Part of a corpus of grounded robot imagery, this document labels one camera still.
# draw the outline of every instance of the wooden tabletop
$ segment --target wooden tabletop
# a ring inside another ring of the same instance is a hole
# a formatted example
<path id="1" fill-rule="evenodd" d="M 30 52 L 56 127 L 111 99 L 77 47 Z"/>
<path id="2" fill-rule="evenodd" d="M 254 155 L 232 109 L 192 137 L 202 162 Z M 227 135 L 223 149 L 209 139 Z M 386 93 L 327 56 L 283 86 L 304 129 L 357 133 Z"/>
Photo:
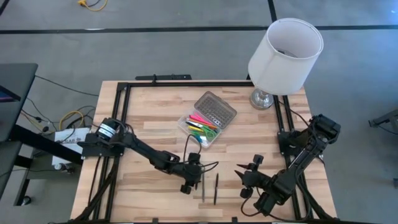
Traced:
<path id="1" fill-rule="evenodd" d="M 94 117 L 99 125 L 103 118 L 111 117 L 117 82 L 103 82 Z M 275 108 L 255 110 L 249 102 L 253 87 L 137 87 L 131 90 L 127 123 L 131 124 L 137 137 L 156 150 L 170 151 L 182 157 L 187 135 L 177 127 L 181 115 L 193 109 L 195 102 L 211 91 L 231 105 L 238 114 L 221 136 L 201 152 L 201 162 L 219 161 L 217 168 L 205 174 L 205 202 L 201 199 L 201 184 L 190 195 L 180 192 L 183 179 L 155 170 L 147 159 L 130 149 L 121 158 L 113 202 L 112 222 L 230 222 L 237 217 L 240 222 L 266 222 L 271 217 L 257 215 L 245 217 L 240 207 L 239 196 L 242 183 L 234 170 L 236 164 L 248 164 L 255 154 L 264 156 L 259 170 L 269 176 L 285 169 L 285 161 L 279 153 Z M 304 89 L 289 96 L 291 108 L 310 119 L 310 109 Z M 281 105 L 284 121 L 285 109 Z M 293 114 L 297 129 L 305 128 L 300 118 Z M 188 144 L 188 152 L 197 152 L 198 145 Z M 71 218 L 78 216 L 88 203 L 91 181 L 97 158 L 84 161 L 76 192 Z M 213 205 L 216 174 L 219 173 L 217 204 Z M 323 164 L 314 160 L 305 170 L 308 189 L 323 209 L 336 216 L 328 180 Z M 253 203 L 258 199 L 255 192 L 244 207 L 246 213 L 256 212 Z M 291 200 L 285 205 L 276 205 L 272 214 L 294 219 Z M 104 203 L 100 217 L 104 216 Z"/>

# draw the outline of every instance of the lamp base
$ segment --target lamp base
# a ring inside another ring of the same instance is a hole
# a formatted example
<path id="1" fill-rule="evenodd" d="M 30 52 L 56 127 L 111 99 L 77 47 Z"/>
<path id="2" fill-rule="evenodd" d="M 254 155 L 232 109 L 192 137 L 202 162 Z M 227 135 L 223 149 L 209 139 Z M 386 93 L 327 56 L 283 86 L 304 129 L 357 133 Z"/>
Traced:
<path id="1" fill-rule="evenodd" d="M 269 93 L 257 88 L 251 93 L 250 104 L 257 110 L 268 109 L 273 103 L 274 97 Z"/>

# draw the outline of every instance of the gray floor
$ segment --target gray floor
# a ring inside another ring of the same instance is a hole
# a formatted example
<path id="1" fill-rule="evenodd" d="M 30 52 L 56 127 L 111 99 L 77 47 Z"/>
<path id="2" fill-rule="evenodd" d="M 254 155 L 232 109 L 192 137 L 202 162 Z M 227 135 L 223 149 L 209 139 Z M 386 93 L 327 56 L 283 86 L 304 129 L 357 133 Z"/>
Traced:
<path id="1" fill-rule="evenodd" d="M 277 15 L 317 26 L 398 24 L 393 0 L 274 0 Z M 75 0 L 10 0 L 0 29 L 81 29 L 162 26 L 269 25 L 267 1 L 112 0 L 90 12 Z M 368 119 L 398 105 L 398 30 L 321 31 L 325 49 L 305 89 L 313 114 L 342 125 L 327 148 L 326 171 L 338 216 L 344 220 L 396 223 L 398 140 Z M 189 73 L 195 79 L 243 79 L 264 32 L 0 35 L 0 62 L 35 62 L 38 75 L 97 93 L 103 80 L 136 75 Z M 96 98 L 36 80 L 29 97 L 51 119 Z M 35 113 L 27 102 L 24 107 Z M 26 121 L 19 121 L 31 128 Z M 61 222 L 69 218 L 74 181 L 34 181 L 37 200 L 12 207 L 21 172 L 12 174 L 0 201 L 0 223 Z"/>

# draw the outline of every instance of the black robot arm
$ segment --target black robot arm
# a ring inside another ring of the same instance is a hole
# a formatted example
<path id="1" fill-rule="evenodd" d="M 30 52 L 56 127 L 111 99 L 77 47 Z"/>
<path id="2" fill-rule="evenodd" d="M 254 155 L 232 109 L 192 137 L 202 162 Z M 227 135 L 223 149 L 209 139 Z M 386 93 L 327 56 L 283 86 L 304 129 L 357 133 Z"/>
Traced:
<path id="1" fill-rule="evenodd" d="M 105 118 L 98 130 L 91 135 L 95 135 L 96 138 L 86 139 L 94 139 L 93 141 L 78 144 L 81 147 L 105 147 L 108 150 L 112 150 L 113 147 L 128 147 L 147 158 L 155 169 L 182 177 L 185 183 L 180 191 L 185 194 L 190 194 L 191 187 L 200 182 L 203 171 L 199 153 L 191 152 L 188 161 L 180 162 L 177 155 L 148 146 L 137 138 L 130 125 L 113 118 Z"/>
<path id="2" fill-rule="evenodd" d="M 241 197 L 251 197 L 254 187 L 263 189 L 264 192 L 254 207 L 263 215 L 269 215 L 275 204 L 283 205 L 290 198 L 295 191 L 298 176 L 328 144 L 337 140 L 339 133 L 340 125 L 320 114 L 310 120 L 307 129 L 293 132 L 287 137 L 286 140 L 292 147 L 302 149 L 288 168 L 269 177 L 257 170 L 263 159 L 260 155 L 255 155 L 253 163 L 249 165 L 238 165 L 247 169 L 244 174 L 235 171 L 246 187 L 242 189 Z"/>

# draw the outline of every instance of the white lamp shade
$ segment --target white lamp shade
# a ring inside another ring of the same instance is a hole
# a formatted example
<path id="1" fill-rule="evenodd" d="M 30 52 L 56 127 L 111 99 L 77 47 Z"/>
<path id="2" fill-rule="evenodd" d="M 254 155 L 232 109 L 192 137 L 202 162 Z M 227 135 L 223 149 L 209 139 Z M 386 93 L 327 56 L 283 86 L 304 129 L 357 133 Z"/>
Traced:
<path id="1" fill-rule="evenodd" d="M 313 25 L 279 19 L 269 26 L 250 59 L 250 78 L 262 91 L 292 94 L 301 89 L 322 49 L 321 33 Z"/>

